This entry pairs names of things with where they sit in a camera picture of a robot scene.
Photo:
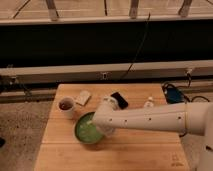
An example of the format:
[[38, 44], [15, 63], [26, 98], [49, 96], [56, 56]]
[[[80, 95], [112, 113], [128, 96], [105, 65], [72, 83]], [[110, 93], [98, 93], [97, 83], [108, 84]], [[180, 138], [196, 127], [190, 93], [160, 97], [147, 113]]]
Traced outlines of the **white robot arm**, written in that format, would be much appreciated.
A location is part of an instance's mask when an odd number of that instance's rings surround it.
[[92, 122], [104, 135], [115, 128], [198, 134], [204, 136], [197, 171], [213, 171], [213, 102], [190, 102], [118, 110], [115, 98], [104, 97]]

